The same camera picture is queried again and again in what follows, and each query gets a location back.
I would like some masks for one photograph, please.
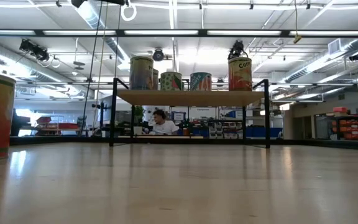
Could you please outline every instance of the wooden floor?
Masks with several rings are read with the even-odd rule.
[[[11,147],[0,161],[0,223],[358,223],[358,151]]]

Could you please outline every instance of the wooden shelf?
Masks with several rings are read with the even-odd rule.
[[[132,105],[247,106],[264,97],[260,91],[118,90],[117,96]]]

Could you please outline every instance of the person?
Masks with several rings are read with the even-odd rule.
[[[155,124],[153,125],[153,131],[151,134],[177,134],[179,127],[175,125],[173,121],[167,121],[167,116],[163,110],[156,110],[153,113]]]

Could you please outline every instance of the dark hair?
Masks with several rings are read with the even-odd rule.
[[[153,115],[160,115],[162,117],[162,119],[167,118],[167,116],[165,115],[165,112],[163,110],[156,110],[153,112]]]

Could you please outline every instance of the white shirt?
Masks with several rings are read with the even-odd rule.
[[[154,124],[153,132],[156,134],[171,135],[172,132],[178,131],[179,127],[173,121],[165,121],[163,124]]]

